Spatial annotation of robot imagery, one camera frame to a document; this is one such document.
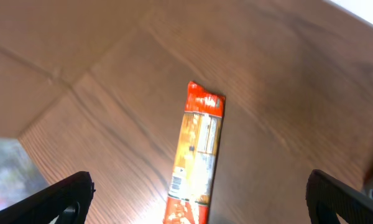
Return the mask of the orange spaghetti packet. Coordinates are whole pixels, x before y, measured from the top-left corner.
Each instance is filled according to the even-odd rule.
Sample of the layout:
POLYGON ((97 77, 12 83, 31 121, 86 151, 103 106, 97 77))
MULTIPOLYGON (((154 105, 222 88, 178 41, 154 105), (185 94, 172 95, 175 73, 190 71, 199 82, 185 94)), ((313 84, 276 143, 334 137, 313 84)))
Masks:
POLYGON ((208 222, 225 99, 188 84, 164 223, 208 222))

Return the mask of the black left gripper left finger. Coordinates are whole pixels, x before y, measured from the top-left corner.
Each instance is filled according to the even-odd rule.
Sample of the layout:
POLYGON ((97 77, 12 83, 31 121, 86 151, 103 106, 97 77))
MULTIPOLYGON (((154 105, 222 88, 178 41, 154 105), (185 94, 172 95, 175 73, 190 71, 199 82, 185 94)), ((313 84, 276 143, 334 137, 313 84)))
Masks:
POLYGON ((0 223, 84 223, 94 192, 90 173, 79 171, 1 210, 0 223))

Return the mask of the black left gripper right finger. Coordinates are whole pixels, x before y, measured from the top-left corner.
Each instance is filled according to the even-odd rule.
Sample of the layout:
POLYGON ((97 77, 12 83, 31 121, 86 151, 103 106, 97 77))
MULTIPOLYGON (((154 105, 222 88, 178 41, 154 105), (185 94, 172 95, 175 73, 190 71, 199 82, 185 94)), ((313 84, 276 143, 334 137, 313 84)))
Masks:
POLYGON ((306 204, 312 224, 373 224, 373 200, 322 170, 311 172, 306 185, 306 204))

